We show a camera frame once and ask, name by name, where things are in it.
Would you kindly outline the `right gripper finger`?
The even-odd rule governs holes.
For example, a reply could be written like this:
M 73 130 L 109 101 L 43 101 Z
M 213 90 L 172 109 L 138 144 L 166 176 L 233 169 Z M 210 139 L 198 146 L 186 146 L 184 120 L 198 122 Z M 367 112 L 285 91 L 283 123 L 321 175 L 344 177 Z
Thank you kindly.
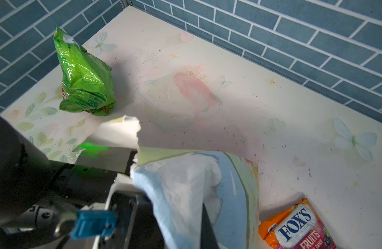
M 219 249 L 205 205 L 202 206 L 201 249 Z

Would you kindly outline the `green floral paper bag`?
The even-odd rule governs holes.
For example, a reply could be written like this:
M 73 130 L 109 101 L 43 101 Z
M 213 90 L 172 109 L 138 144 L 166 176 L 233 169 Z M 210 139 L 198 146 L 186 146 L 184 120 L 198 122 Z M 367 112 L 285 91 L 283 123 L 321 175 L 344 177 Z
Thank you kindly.
M 77 149 L 82 158 L 102 156 L 120 169 L 120 151 L 137 151 L 130 175 L 119 175 L 118 184 L 146 194 L 166 248 L 201 248 L 203 213 L 213 228 L 211 246 L 258 248 L 258 164 L 221 151 L 139 146 L 140 129 L 130 116 L 104 122 Z

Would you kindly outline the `Fox's fruits candy bag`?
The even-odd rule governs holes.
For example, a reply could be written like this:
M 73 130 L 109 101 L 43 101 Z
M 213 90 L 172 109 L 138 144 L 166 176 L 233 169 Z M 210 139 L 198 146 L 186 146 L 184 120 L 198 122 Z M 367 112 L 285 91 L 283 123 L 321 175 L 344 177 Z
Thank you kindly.
M 307 198 L 302 198 L 259 226 L 259 235 L 273 249 L 335 249 L 329 231 Z

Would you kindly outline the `green snack bag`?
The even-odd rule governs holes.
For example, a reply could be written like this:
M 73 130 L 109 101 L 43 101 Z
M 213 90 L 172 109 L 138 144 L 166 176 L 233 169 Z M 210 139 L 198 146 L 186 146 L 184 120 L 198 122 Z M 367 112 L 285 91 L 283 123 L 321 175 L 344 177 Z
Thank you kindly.
M 107 116 L 116 104 L 112 68 L 65 31 L 56 28 L 54 45 L 62 70 L 62 101 L 59 109 Z

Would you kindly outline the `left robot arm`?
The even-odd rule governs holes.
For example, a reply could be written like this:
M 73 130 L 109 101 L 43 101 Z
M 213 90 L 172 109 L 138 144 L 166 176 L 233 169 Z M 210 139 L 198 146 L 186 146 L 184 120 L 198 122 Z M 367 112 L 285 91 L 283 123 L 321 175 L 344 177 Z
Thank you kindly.
M 3 226 L 55 193 L 79 205 L 102 202 L 114 183 L 114 171 L 50 161 L 0 117 L 0 248 L 28 249 L 54 240 L 54 228 L 6 234 Z

